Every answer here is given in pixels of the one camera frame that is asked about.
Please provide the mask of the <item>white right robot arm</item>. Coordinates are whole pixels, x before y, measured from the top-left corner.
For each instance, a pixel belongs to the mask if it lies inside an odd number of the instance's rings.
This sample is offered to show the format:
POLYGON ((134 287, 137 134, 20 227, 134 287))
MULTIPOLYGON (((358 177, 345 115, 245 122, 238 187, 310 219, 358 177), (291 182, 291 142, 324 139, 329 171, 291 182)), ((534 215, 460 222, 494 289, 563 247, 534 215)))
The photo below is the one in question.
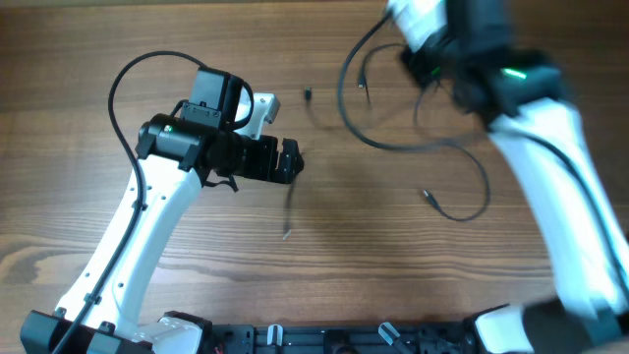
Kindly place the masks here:
POLYGON ((578 353, 628 332, 628 244, 560 69, 515 44, 502 1, 391 1, 419 83, 448 78, 516 176, 546 244, 554 299, 474 322, 489 353, 578 353))

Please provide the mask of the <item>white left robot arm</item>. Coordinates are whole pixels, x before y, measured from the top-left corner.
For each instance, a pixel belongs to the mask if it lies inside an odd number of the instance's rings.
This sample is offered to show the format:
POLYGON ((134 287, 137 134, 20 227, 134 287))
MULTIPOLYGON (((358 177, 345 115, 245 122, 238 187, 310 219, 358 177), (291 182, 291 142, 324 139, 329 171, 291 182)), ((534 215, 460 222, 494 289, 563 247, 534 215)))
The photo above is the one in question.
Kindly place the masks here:
POLYGON ((125 195, 82 275, 52 314, 33 311, 20 333, 28 353, 218 353, 209 320, 168 312, 139 322, 143 298, 183 213, 209 185, 236 179, 289 184, 303 170, 298 144, 263 133, 279 110, 271 93, 201 68, 189 99, 139 131, 125 195))

